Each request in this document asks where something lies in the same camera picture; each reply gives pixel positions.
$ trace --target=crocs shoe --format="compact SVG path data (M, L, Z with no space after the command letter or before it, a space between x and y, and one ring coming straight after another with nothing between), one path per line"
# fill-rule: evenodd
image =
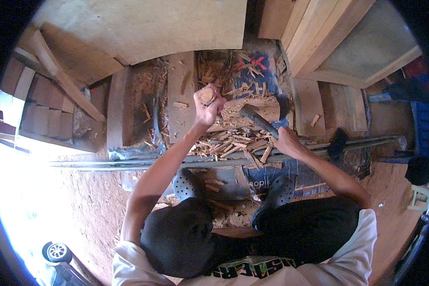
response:
M181 202L187 198L204 198L194 175L188 169L179 169L172 180L173 193Z
M266 209L276 209L284 204L289 203L294 197L296 188L296 176L279 176L269 187L267 198L260 207L252 214L251 225L256 229L254 223L258 216Z

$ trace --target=man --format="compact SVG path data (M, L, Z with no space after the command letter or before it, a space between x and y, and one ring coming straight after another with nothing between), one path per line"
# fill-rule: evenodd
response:
M197 139L216 121L223 99L202 106L184 137L165 152L134 187L122 240L113 250L113 285L367 285L372 271L376 217L370 198L343 171L319 158L290 129L280 127L275 146L312 168L336 196L289 203L295 178L281 176L252 216L264 234L245 239L211 233L212 213L189 170L178 168ZM152 213L173 179L181 201Z

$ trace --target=metal rod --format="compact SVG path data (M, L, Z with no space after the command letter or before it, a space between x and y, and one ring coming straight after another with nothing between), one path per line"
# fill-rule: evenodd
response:
M352 151L366 147L372 147L380 144L386 144L393 142L395 139L383 139L383 140L369 140L367 142L360 142L358 144L352 144L350 146L346 146L344 151ZM315 150L313 151L315 154L323 155L326 154L326 149ZM284 154L273 155L267 158L266 163L279 162L284 160L293 159ZM221 168L221 167L233 167L240 165L250 165L251 161L244 158L239 159L231 159L225 161L205 161L205 162L192 162L192 163L182 163L180 168L189 168L189 169L205 169L205 168ZM67 171L98 171L98 172L110 172L110 171L139 171L139 170L147 170L151 164L142 164L136 166L88 166L88 167L74 167L74 166L52 166L54 168L63 168L63 170Z
M395 139L397 136L378 136L378 137L368 137L368 138L362 138L362 139L356 139L356 140L349 140L346 142L345 149L353 144L362 143L362 142L369 142L374 140L388 140L388 139ZM322 144L312 144L312 145L306 145L306 147L310 150L317 150L317 149L323 149L326 147L329 147L330 143L322 143ZM264 150L260 150L254 153L256 156L263 155ZM278 149L273 149L270 154L280 154L281 152ZM243 152L235 152L228 156L226 156L227 159L239 159L244 158L245 155ZM52 167L60 167L60 166L86 166L86 165L149 165L154 163L154 161L157 160L157 158L146 158L146 159L133 159L133 160L123 160L123 161L72 161L72 162L50 162ZM214 157L200 157L200 156L186 156L183 160L183 163L195 163L195 162L211 162L215 161Z

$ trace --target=left hand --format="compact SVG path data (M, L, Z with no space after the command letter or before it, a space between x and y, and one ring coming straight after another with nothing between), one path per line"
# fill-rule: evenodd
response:
M217 86L212 83L208 83L207 86L214 90L215 100L209 106L204 106L197 96L200 91L195 92L194 101L196 116L193 125L193 127L203 127L204 129L206 128L206 130L216 122L216 116L221 113L224 103L227 102L227 99L221 97L221 93Z

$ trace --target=hand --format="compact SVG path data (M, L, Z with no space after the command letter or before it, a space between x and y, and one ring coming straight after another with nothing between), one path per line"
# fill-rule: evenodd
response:
M312 154L308 148L300 143L299 138L290 128L281 126L278 129L278 139L272 137L271 140L281 153L294 159L302 160Z
M209 106L204 106L197 96L200 91L194 94L196 116L193 128L204 128L208 130L216 122L216 116L221 113L224 103L227 101L225 98L221 97L221 93L217 86L212 83L208 83L207 86L214 90L215 100Z

